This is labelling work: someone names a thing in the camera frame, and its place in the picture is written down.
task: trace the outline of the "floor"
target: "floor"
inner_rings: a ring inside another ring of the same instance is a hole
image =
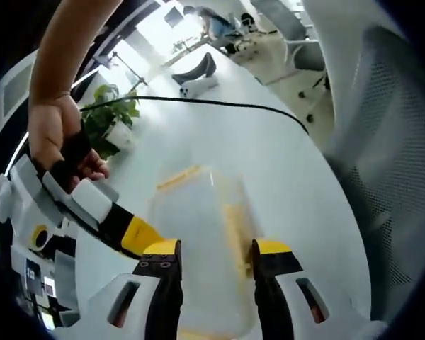
[[[273,34],[258,37],[257,44],[258,54],[252,60],[240,64],[261,83],[267,85],[291,109],[305,124],[316,146],[324,149],[334,129],[332,95],[322,85],[314,90],[309,89],[322,73],[296,71],[288,78],[277,81],[281,75],[287,74],[284,65],[285,43],[278,34]],[[299,98],[298,93],[305,89],[309,89],[305,92],[306,98]],[[312,123],[307,122],[309,113],[313,116]]]

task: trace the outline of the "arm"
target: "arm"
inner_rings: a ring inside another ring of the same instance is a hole
[[[121,0],[62,0],[42,39],[30,83],[30,104],[69,95],[77,71]]]

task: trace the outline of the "table surface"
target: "table surface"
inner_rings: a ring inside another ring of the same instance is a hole
[[[171,67],[186,72],[205,52],[217,64],[219,86],[200,98],[289,109],[243,67],[211,46],[202,46]],[[177,97],[168,72],[140,95]],[[171,175],[204,164],[243,180],[254,217],[265,238],[288,244],[303,268],[333,280],[352,305],[370,316],[370,276],[358,225],[334,173],[295,121],[254,108],[141,101],[137,147],[118,154],[110,184],[118,203],[146,218],[156,185]],[[106,247],[83,230],[76,248],[76,292],[81,314],[88,299],[136,261]]]

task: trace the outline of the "human hand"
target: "human hand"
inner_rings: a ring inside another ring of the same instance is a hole
[[[47,103],[30,105],[28,114],[30,153],[44,170],[50,170],[56,162],[64,160],[61,153],[63,142],[80,130],[80,111],[71,96],[66,95]],[[93,181],[109,176],[107,164],[93,149],[77,165],[77,169],[81,176],[89,177]],[[68,190],[74,189],[82,178],[73,176]]]

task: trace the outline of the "person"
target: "person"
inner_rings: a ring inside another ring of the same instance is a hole
[[[203,22],[203,30],[209,35],[212,40],[219,38],[229,37],[230,39],[240,36],[236,33],[234,26],[224,19],[222,16],[214,12],[211,8],[199,6],[185,6],[183,10],[184,15],[192,14],[197,15]],[[233,55],[237,52],[233,43],[225,45],[228,54]]]
[[[50,170],[63,160],[66,139],[81,130],[81,115],[70,95],[82,60],[99,30],[122,0],[62,0],[42,38],[30,80],[28,142],[33,161]],[[78,164],[69,190],[82,180],[109,176],[95,150]]]

